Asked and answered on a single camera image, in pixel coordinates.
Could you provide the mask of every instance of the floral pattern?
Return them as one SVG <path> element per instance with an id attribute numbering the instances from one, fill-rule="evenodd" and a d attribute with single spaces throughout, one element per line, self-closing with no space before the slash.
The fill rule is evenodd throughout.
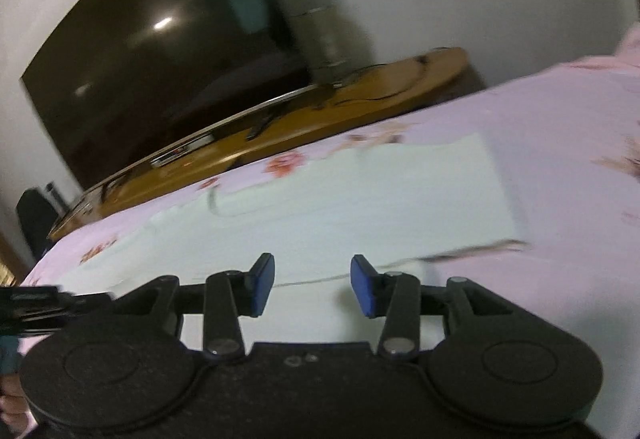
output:
<path id="1" fill-rule="evenodd" d="M 402 135 L 413 123 L 402 123 L 399 121 L 387 121 L 375 126 L 375 130 L 370 134 L 352 133 L 346 136 L 345 140 L 336 146 L 329 155 L 358 146 L 375 146 L 377 144 L 402 143 Z"/>
<path id="2" fill-rule="evenodd" d="M 217 177 L 212 177 L 210 179 L 207 179 L 206 181 L 204 181 L 204 183 L 198 186 L 198 190 L 204 190 L 205 188 L 209 188 L 210 186 L 213 186 L 217 182 L 218 182 Z"/>
<path id="3" fill-rule="evenodd" d="M 38 282 L 40 281 L 40 275 L 34 276 L 33 278 L 31 278 L 29 281 L 25 282 L 25 284 L 27 285 L 38 285 Z"/>
<path id="4" fill-rule="evenodd" d="M 638 212 L 622 212 L 622 222 L 627 226 L 640 228 L 640 214 Z"/>
<path id="5" fill-rule="evenodd" d="M 82 258 L 80 259 L 80 263 L 83 264 L 87 260 L 92 259 L 96 255 L 98 255 L 98 253 L 101 253 L 108 247 L 111 247 L 117 241 L 118 239 L 116 239 L 116 237 L 113 237 L 110 241 L 102 242 L 101 244 L 94 245 L 94 247 L 92 247 L 89 251 L 87 251 L 84 255 L 82 255 Z"/>
<path id="6" fill-rule="evenodd" d="M 284 177 L 293 173 L 297 167 L 305 163 L 306 157 L 303 153 L 300 153 L 298 150 L 291 150 L 269 159 L 264 171 L 276 177 Z"/>
<path id="7" fill-rule="evenodd" d="M 640 140 L 635 137 L 626 138 L 627 156 L 620 159 L 607 157 L 594 161 L 596 164 L 629 174 L 640 181 Z"/>

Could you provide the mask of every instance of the blue finger pad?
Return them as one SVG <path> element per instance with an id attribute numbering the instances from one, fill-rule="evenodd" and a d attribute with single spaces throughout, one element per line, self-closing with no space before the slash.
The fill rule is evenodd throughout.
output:
<path id="1" fill-rule="evenodd" d="M 252 298 L 252 317 L 260 316 L 264 311 L 275 275 L 276 264 L 272 256 L 255 279 L 255 291 L 254 297 Z"/>
<path id="2" fill-rule="evenodd" d="M 362 313 L 371 318 L 374 316 L 374 297 L 371 277 L 364 273 L 358 260 L 351 260 L 351 288 L 358 299 Z"/>

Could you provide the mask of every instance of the blurry black object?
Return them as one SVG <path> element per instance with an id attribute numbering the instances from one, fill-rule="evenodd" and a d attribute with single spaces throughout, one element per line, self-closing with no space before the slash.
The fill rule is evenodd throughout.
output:
<path id="1" fill-rule="evenodd" d="M 24 191 L 15 212 L 22 234 L 37 262 L 53 247 L 49 231 L 59 217 L 58 212 L 37 188 Z"/>
<path id="2" fill-rule="evenodd" d="M 265 253 L 249 272 L 203 285 L 163 276 L 115 301 L 92 299 L 98 308 L 24 359 L 39 423 L 28 437 L 598 438 L 582 422 L 602 383 L 596 354 L 466 278 L 421 286 L 356 255 L 360 307 L 386 316 L 375 353 L 368 343 L 255 343 L 247 355 L 238 316 L 262 313 L 274 269 Z M 54 288 L 30 289 L 55 298 Z M 73 312 L 76 297 L 59 295 Z M 6 304 L 4 318 L 16 320 L 5 333 L 46 332 L 47 319 L 22 322 Z M 204 314 L 202 351 L 178 339 L 183 314 L 194 313 Z M 430 351 L 419 350 L 421 314 L 443 316 L 446 337 Z"/>
<path id="3" fill-rule="evenodd" d="M 56 188 L 56 185 L 53 183 L 48 183 L 45 186 L 45 191 L 51 196 L 54 202 L 58 206 L 58 211 L 61 213 L 66 213 L 69 211 L 69 205 L 66 203 L 66 200 L 63 198 L 60 190 Z"/>
<path id="4" fill-rule="evenodd" d="M 84 188 L 311 82 L 277 0 L 79 0 L 22 78 Z"/>
<path id="5" fill-rule="evenodd" d="M 269 128 L 271 123 L 273 123 L 277 119 L 280 119 L 284 115 L 286 110 L 287 110 L 286 104 L 277 104 L 272 106 L 271 108 L 268 108 L 267 111 L 265 111 L 262 118 L 260 119 L 260 121 L 258 121 L 258 123 L 255 124 L 251 128 L 251 130 L 249 130 L 247 135 L 244 137 L 244 140 L 252 141 L 259 135 L 262 135 L 264 131 L 267 130 L 267 128 Z"/>

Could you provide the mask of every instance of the pink bedsheet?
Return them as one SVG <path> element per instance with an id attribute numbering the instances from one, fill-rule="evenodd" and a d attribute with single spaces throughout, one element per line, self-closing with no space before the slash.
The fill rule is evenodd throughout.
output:
<path id="1" fill-rule="evenodd" d="M 480 132 L 518 200 L 531 246 L 435 264 L 434 282 L 471 277 L 588 342 L 605 369 L 588 422 L 605 437 L 635 438 L 640 433 L 638 39 L 636 28 L 612 58 L 558 66 L 351 130 L 117 213 L 58 242 L 26 282 L 55 283 L 155 213 L 204 188 L 238 190 L 274 180 L 346 146 L 443 143 Z"/>

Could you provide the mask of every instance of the hand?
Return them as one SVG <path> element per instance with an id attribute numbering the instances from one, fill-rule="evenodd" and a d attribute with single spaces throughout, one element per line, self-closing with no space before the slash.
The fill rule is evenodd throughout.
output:
<path id="1" fill-rule="evenodd" d="M 29 425 L 27 418 L 27 400 L 20 386 L 20 379 L 17 374 L 7 374 L 0 376 L 0 419 L 2 419 L 9 428 L 17 434 L 22 434 Z"/>

